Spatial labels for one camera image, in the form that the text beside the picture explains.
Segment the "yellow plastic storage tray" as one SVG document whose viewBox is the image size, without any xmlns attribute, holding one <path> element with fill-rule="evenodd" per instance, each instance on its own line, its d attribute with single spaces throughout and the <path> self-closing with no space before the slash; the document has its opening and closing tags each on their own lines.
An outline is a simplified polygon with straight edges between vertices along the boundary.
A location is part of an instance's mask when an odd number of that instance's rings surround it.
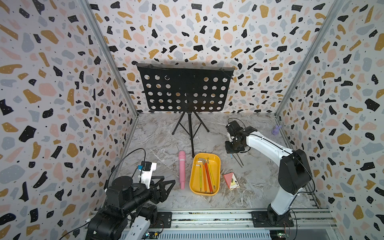
<svg viewBox="0 0 384 240">
<path fill-rule="evenodd" d="M 200 185 L 199 185 L 199 167 L 196 165 L 199 164 L 198 160 L 199 158 L 205 159 L 207 161 L 207 158 L 209 158 L 210 166 L 212 168 L 216 189 L 213 187 L 213 193 L 211 194 L 209 191 L 208 181 L 207 181 L 207 193 L 204 193 L 204 186 L 202 188 L 202 192 L 200 192 Z M 215 155 L 215 154 L 208 154 L 208 153 L 199 153 L 195 155 L 191 170 L 191 177 L 190 177 L 190 189 L 194 194 L 202 195 L 202 196 L 214 196 L 218 193 L 220 189 L 220 177 L 221 177 L 221 159 Z"/>
</svg>

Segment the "yellow-sleeved hex key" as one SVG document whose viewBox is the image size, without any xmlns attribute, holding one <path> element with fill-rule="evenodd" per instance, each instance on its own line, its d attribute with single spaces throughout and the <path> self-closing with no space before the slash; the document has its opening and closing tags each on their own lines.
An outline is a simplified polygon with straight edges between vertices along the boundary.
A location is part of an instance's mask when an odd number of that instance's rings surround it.
<svg viewBox="0 0 384 240">
<path fill-rule="evenodd" d="M 209 174 L 210 174 L 210 178 L 211 178 L 212 185 L 213 185 L 214 189 L 216 189 L 216 184 L 215 184 L 215 180 L 214 180 L 214 176 L 213 176 L 212 168 L 211 168 L 211 166 L 210 166 L 209 158 L 207 158 L 207 165 L 208 165 L 208 168 L 209 168 Z"/>
</svg>

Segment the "green-sleeved hex key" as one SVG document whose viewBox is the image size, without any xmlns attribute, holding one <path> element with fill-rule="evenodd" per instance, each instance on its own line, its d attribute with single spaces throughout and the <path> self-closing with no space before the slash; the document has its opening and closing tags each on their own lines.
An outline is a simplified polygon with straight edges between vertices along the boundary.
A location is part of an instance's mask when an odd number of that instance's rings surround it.
<svg viewBox="0 0 384 240">
<path fill-rule="evenodd" d="M 203 188 L 202 167 L 200 164 L 197 164 L 196 166 L 199 167 L 199 185 L 200 185 L 200 192 L 202 192 L 202 188 Z"/>
</svg>

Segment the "red-sleeved hex key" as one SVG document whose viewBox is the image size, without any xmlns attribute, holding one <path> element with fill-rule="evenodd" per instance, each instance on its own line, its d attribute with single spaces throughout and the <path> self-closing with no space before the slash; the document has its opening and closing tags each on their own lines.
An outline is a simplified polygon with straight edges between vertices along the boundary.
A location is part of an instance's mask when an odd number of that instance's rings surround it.
<svg viewBox="0 0 384 240">
<path fill-rule="evenodd" d="M 212 181 L 211 181 L 211 177 L 210 177 L 210 172 L 209 172 L 209 167 L 208 167 L 208 163 L 205 159 L 202 159 L 202 158 L 199 158 L 199 160 L 201 162 L 203 162 L 203 165 L 205 167 L 205 170 L 206 170 L 206 175 L 207 175 L 207 181 L 208 181 L 208 186 L 209 186 L 209 191 L 210 193 L 212 194 L 213 193 L 213 186 L 212 186 Z"/>
</svg>

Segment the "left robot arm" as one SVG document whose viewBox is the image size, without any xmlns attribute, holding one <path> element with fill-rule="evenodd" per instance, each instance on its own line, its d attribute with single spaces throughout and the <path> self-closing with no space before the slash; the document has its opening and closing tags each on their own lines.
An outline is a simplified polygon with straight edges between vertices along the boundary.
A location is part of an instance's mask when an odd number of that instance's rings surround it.
<svg viewBox="0 0 384 240">
<path fill-rule="evenodd" d="M 176 181 L 165 181 L 163 176 L 155 176 L 150 187 L 134 183 L 129 176 L 118 177 L 107 189 L 104 206 L 90 220 L 87 240 L 119 240 L 129 227 L 126 240 L 141 240 L 157 237 L 163 229 L 171 225 L 171 212 L 158 213 L 156 204 L 167 200 Z M 161 231 L 148 233 L 149 228 Z"/>
</svg>

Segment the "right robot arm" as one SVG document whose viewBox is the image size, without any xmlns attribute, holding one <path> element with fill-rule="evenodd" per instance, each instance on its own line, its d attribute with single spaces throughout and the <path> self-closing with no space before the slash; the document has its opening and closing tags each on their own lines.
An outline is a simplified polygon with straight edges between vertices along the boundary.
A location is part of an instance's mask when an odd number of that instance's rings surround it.
<svg viewBox="0 0 384 240">
<path fill-rule="evenodd" d="M 305 186 L 313 180 L 307 155 L 302 150 L 292 150 L 275 143 L 253 127 L 242 128 L 237 121 L 226 125 L 228 140 L 225 142 L 228 154 L 243 153 L 246 147 L 255 149 L 272 160 L 279 167 L 280 188 L 263 222 L 278 226 L 289 217 L 291 205 L 298 194 L 307 193 Z"/>
</svg>

